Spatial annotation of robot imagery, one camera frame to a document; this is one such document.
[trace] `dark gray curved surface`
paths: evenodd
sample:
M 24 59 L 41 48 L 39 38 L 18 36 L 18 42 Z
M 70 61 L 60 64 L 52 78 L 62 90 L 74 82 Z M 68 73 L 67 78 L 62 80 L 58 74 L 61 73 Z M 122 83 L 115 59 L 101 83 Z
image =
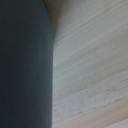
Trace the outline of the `dark gray curved surface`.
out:
M 0 128 L 51 128 L 53 38 L 41 0 L 0 1 Z

